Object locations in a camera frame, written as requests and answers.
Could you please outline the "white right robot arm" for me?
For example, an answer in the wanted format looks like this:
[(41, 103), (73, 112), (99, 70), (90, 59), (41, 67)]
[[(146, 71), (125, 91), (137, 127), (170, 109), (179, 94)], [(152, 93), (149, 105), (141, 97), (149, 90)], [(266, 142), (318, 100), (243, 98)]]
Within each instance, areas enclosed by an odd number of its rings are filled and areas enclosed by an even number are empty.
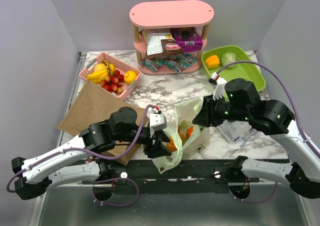
[(255, 85), (243, 78), (226, 81), (210, 78), (212, 95), (203, 98), (202, 108), (192, 123), (217, 127), (225, 121), (247, 122), (253, 129), (278, 142), (293, 159), (292, 163), (273, 163), (239, 156), (230, 169), (230, 177), (265, 179), (284, 185), (308, 199), (320, 197), (320, 150), (298, 128), (298, 115), (283, 102), (261, 100)]

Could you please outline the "green cabbage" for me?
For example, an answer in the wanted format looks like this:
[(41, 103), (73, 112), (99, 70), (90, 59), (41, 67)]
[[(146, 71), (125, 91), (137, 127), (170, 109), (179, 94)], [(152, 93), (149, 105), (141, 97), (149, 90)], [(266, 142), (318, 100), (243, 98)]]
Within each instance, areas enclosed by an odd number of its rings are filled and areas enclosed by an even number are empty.
[(220, 63), (223, 67), (225, 65), (235, 62), (236, 60), (237, 60), (237, 56), (233, 52), (225, 52), (220, 57)]

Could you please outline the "pink plastic fruit basket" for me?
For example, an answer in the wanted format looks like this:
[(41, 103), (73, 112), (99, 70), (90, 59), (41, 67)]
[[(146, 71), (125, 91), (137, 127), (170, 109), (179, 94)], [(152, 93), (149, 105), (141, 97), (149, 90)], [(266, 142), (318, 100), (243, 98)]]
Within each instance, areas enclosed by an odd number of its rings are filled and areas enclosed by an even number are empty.
[(119, 70), (121, 74), (125, 75), (127, 71), (135, 71), (137, 73), (137, 77), (134, 82), (130, 85), (127, 85), (125, 82), (123, 83), (123, 92), (121, 94), (111, 93), (116, 96), (118, 99), (124, 101), (136, 88), (140, 81), (141, 72), (138, 69), (135, 69), (128, 64), (122, 62), (119, 59), (103, 52), (100, 53), (93, 61), (91, 61), (84, 69), (79, 73), (80, 78), (85, 81), (89, 81), (86, 79), (86, 76), (92, 74), (94, 71), (94, 67), (96, 64), (103, 63), (106, 65), (106, 68), (109, 69), (108, 75), (111, 75), (115, 70)]

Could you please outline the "yellow peach fruit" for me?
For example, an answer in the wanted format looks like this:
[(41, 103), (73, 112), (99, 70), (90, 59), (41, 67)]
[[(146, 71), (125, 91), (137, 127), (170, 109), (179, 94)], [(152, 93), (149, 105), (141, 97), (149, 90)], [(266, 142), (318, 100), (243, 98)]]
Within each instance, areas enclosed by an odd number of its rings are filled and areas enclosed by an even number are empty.
[(103, 70), (105, 68), (106, 68), (106, 65), (104, 63), (97, 63), (94, 66), (93, 73), (98, 73), (98, 72), (100, 72), (101, 70)]

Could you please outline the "white snack bag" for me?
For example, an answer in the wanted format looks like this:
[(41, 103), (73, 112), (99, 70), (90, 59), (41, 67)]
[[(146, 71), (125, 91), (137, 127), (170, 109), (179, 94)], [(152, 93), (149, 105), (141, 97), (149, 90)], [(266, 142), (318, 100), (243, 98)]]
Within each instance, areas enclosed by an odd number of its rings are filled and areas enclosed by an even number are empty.
[(143, 29), (140, 34), (147, 43), (146, 56), (148, 57), (162, 54), (161, 40), (173, 38), (169, 28)]

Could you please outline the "pink three-tier shelf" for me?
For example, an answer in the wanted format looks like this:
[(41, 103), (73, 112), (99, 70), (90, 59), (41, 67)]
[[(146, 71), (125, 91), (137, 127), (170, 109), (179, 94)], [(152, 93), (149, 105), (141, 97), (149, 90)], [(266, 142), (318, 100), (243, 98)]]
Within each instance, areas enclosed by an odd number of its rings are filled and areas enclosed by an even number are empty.
[(214, 9), (200, 0), (148, 1), (129, 18), (139, 70), (146, 75), (193, 73), (201, 67)]

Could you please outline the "brown Tuba snack bag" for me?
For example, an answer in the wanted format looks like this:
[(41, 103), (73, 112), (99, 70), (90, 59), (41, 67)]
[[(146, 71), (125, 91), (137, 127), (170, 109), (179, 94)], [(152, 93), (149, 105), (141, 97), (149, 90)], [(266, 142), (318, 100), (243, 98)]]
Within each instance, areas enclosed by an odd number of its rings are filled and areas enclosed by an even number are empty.
[(181, 48), (181, 46), (174, 39), (162, 39), (160, 42), (161, 42), (161, 47), (162, 47), (161, 54), (164, 57), (184, 53), (184, 50)]

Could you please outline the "right colourful candy packet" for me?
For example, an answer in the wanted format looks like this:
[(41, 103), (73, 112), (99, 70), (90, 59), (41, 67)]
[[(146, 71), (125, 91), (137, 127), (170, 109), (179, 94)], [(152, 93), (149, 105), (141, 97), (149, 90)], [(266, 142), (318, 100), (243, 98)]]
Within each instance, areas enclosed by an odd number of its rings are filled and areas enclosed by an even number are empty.
[(175, 73), (180, 74), (189, 68), (197, 59), (189, 53), (175, 54), (164, 59), (164, 64)]

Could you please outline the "purple snack box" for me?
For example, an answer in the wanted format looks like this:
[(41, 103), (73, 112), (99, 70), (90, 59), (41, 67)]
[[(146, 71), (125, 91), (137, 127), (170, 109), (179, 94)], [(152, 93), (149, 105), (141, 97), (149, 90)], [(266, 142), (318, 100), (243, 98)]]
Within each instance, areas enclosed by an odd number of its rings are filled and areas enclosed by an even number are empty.
[(195, 27), (172, 28), (171, 34), (185, 53), (197, 52), (203, 47), (203, 40)]

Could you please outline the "red cherry bunch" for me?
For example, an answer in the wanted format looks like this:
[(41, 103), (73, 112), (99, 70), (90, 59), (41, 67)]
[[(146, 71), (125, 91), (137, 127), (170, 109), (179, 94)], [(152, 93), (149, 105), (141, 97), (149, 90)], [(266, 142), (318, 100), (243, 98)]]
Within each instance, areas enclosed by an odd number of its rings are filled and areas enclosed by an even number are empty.
[(100, 86), (110, 93), (121, 94), (124, 91), (124, 75), (116, 69), (102, 79)]

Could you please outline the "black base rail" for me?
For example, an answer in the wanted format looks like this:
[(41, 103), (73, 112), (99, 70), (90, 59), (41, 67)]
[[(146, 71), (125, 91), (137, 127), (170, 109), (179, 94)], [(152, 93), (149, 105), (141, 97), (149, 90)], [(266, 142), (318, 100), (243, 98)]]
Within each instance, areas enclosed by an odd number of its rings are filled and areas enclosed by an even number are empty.
[(151, 160), (98, 160), (101, 173), (92, 191), (99, 200), (111, 195), (227, 194), (229, 184), (242, 185), (245, 176), (238, 159), (183, 159), (178, 166), (159, 173)]

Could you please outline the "orange pineapple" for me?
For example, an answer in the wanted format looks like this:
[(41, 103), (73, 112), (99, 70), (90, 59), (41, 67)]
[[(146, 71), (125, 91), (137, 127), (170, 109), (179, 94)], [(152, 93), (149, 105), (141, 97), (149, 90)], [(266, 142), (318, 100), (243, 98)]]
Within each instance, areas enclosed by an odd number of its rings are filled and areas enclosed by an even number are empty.
[[(183, 133), (178, 132), (179, 137), (182, 141), (182, 146), (184, 146), (184, 144), (186, 143), (187, 139), (185, 137), (185, 135)], [(170, 142), (166, 144), (166, 148), (170, 151), (170, 152), (175, 152), (177, 151), (177, 147), (174, 144), (173, 139), (170, 137)]]

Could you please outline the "clear plastic screw box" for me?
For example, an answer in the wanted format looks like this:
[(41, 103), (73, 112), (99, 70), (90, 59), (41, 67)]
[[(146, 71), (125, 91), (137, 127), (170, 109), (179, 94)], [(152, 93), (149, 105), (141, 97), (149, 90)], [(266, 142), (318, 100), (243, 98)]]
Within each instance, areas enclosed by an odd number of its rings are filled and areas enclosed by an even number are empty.
[(248, 122), (227, 120), (216, 128), (229, 143), (244, 142), (244, 136), (252, 130)]

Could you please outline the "light green plastic grocery bag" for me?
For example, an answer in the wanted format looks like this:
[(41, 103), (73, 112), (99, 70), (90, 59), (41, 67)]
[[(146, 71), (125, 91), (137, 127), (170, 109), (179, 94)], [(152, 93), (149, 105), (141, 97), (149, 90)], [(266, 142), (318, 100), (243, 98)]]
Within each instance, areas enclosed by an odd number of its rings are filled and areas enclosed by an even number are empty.
[(152, 160), (160, 174), (175, 168), (183, 158), (194, 155), (210, 143), (210, 129), (192, 123), (202, 108), (201, 98), (190, 99), (174, 106), (173, 120), (164, 129), (169, 137), (165, 147), (170, 156), (161, 156)]

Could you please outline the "colourful candy packet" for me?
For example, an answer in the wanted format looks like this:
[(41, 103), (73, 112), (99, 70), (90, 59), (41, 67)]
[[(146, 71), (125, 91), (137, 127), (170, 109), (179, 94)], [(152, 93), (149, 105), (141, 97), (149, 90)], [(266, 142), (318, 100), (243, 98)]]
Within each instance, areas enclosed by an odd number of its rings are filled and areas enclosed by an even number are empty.
[(142, 60), (140, 64), (156, 73), (164, 65), (164, 63), (164, 60), (161, 58), (150, 58)]
[(175, 73), (180, 74), (189, 68), (197, 59), (189, 53), (175, 54), (164, 59), (164, 64)]

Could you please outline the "left colourful candy packet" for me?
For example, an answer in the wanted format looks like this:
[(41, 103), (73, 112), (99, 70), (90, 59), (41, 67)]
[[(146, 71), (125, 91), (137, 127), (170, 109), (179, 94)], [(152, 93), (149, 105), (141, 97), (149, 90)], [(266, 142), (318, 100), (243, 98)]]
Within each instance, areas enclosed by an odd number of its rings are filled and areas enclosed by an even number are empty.
[(164, 60), (161, 58), (150, 58), (142, 60), (140, 64), (156, 73), (164, 65), (164, 63)]

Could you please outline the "silver wrench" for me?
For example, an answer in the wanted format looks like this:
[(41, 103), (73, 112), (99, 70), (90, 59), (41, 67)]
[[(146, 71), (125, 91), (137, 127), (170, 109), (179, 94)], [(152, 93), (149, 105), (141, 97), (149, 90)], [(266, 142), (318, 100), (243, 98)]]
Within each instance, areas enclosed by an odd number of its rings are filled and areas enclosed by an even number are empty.
[(257, 133), (256, 129), (251, 129), (247, 134), (245, 134), (242, 137), (239, 137), (235, 140), (235, 143), (238, 144), (240, 147), (243, 147), (247, 140), (252, 137), (253, 135), (255, 135)]

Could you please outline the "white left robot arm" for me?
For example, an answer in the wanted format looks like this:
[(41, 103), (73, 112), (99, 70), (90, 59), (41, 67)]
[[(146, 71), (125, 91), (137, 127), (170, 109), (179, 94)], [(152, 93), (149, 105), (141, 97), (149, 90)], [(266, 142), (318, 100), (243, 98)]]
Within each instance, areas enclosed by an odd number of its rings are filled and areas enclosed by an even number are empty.
[(76, 181), (95, 181), (104, 184), (110, 180), (111, 171), (90, 162), (76, 169), (73, 163), (90, 156), (115, 161), (126, 156), (136, 145), (144, 146), (149, 159), (170, 156), (164, 145), (170, 139), (165, 134), (165, 115), (155, 105), (148, 105), (137, 124), (138, 114), (128, 106), (113, 112), (109, 119), (91, 124), (67, 143), (36, 157), (16, 157), (11, 161), (14, 176), (6, 185), (9, 193), (22, 200), (43, 195), (52, 186)]

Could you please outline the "yellow bell pepper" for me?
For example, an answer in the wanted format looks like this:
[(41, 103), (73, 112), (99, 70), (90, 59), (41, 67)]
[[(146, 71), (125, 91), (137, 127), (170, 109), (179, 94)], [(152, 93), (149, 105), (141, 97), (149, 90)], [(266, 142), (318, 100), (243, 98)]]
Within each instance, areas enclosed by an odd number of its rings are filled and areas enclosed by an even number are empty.
[(220, 59), (217, 55), (211, 55), (204, 60), (204, 63), (208, 69), (216, 69), (220, 65)]

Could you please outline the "yellow banana bunch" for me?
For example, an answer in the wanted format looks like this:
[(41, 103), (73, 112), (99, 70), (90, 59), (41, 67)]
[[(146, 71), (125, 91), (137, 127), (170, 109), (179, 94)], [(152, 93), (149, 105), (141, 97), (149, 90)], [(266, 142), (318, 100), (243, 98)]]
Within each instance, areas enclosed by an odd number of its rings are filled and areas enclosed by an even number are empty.
[(86, 76), (86, 79), (92, 83), (100, 84), (102, 80), (108, 75), (109, 69), (103, 68), (99, 72), (94, 72)]

